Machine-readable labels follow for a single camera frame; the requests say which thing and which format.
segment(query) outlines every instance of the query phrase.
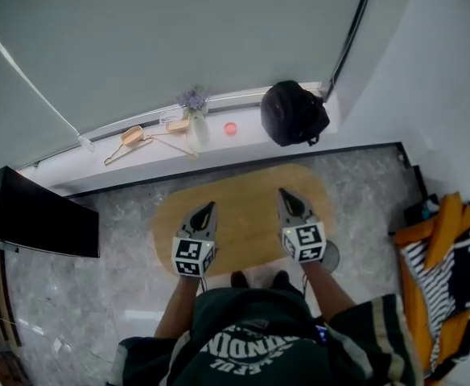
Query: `sneaker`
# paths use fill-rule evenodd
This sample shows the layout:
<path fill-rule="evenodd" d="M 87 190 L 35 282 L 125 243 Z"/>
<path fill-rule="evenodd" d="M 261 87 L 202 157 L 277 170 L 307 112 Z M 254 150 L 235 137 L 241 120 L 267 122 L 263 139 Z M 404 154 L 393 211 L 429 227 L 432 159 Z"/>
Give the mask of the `sneaker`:
<path fill-rule="evenodd" d="M 279 287 L 283 285 L 288 285 L 290 283 L 291 279 L 289 278 L 289 273 L 287 273 L 285 270 L 280 270 L 276 273 L 276 276 L 274 276 L 273 286 Z"/>
<path fill-rule="evenodd" d="M 237 272 L 233 272 L 231 276 L 231 284 L 232 287 L 238 288 L 246 288 L 249 287 L 248 281 L 244 276 L 244 273 L 238 270 Z"/>

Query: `white vase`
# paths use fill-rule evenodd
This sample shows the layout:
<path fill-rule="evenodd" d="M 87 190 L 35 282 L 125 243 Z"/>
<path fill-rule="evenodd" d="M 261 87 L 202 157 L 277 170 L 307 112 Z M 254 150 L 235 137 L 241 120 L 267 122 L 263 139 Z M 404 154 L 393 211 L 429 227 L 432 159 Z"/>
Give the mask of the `white vase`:
<path fill-rule="evenodd" d="M 210 129 L 201 110 L 190 115 L 191 130 L 198 146 L 205 146 L 210 141 Z"/>

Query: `backpack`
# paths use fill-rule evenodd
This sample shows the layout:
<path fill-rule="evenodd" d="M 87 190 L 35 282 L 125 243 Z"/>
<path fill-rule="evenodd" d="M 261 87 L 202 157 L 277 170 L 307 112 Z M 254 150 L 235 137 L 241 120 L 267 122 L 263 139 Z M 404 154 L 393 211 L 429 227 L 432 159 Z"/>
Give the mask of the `backpack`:
<path fill-rule="evenodd" d="M 330 119 L 323 107 L 323 98 L 304 90 L 293 80 L 271 87 L 260 105 L 262 126 L 280 146 L 319 141 Z"/>

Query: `gray marble floor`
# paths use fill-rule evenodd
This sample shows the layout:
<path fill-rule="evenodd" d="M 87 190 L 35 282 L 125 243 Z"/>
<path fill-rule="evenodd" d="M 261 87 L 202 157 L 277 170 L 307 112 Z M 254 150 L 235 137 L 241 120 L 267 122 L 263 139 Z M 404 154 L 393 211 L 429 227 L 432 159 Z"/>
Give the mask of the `gray marble floor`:
<path fill-rule="evenodd" d="M 400 293 L 397 257 L 387 232 L 401 210 L 420 199 L 411 170 L 395 147 L 291 158 L 321 179 L 335 208 L 340 249 L 336 280 L 357 301 Z M 36 385 L 104 385 L 119 340 L 149 336 L 162 316 L 176 278 L 160 265 L 150 218 L 174 191 L 274 164 L 163 180 L 77 199 L 100 213 L 100 259 L 31 250 L 7 253 L 6 272 L 25 368 Z M 287 269 L 298 287 L 301 273 L 288 260 L 248 271 L 261 285 Z M 227 285 L 228 277 L 208 281 Z M 307 291 L 312 313 L 313 294 Z"/>

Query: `tv screen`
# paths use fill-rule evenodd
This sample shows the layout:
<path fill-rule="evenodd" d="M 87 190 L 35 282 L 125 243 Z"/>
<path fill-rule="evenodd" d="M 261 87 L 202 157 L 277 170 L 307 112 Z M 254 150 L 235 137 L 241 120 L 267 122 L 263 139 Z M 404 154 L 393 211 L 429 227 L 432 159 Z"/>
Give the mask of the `tv screen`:
<path fill-rule="evenodd" d="M 26 248 L 99 257 L 99 214 L 0 169 L 0 240 Z"/>

